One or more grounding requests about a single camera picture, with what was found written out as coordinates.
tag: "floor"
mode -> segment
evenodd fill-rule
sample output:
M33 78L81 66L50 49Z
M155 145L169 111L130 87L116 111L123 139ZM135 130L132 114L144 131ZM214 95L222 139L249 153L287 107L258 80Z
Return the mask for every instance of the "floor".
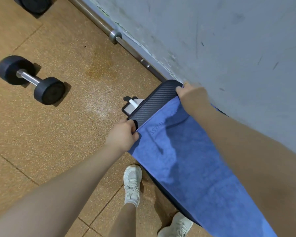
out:
M38 76L55 76L71 89L57 107L44 106L34 100L32 85L0 79L0 214L98 150L111 126L125 117L124 96L145 98L160 84L67 0L57 0L39 19L13 0L0 0L0 60L10 54L38 63ZM67 237L108 235L123 205L124 169L134 162L125 154L114 164ZM175 213L144 174L138 236L156 236ZM209 235L193 225L187 236Z

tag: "person's left hand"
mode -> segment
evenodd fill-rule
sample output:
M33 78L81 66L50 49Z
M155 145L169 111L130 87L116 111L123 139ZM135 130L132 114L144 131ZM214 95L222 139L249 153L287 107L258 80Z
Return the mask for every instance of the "person's left hand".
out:
M138 132L133 120L122 119L110 131L105 145L117 148L122 153L129 151L135 141L139 139Z

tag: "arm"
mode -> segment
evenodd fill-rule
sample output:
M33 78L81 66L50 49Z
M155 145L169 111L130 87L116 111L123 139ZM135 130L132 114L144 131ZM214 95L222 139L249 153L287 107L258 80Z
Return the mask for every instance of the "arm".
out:
M187 83L177 93L276 234L296 236L296 154L217 111L203 87Z
M106 171L139 138L134 131L132 120L121 120L103 149L40 185L1 216L0 236L65 236Z

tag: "blue towel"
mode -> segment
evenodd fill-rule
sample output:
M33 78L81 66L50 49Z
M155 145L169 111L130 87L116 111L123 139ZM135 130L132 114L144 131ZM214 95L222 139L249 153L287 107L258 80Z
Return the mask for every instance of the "blue towel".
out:
M178 97L138 132L140 139L129 153L211 235L276 236Z

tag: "hand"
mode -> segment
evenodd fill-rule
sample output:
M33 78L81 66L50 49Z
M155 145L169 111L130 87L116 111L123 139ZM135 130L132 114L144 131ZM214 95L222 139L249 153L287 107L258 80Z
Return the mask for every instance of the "hand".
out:
M204 110L211 107L207 91L204 87L195 87L185 82L183 88L177 87L175 90L181 100L183 108L191 116L195 115L198 109Z
M139 139L138 132L133 120L122 119L110 131L105 145L117 148L122 153L129 151L133 144Z

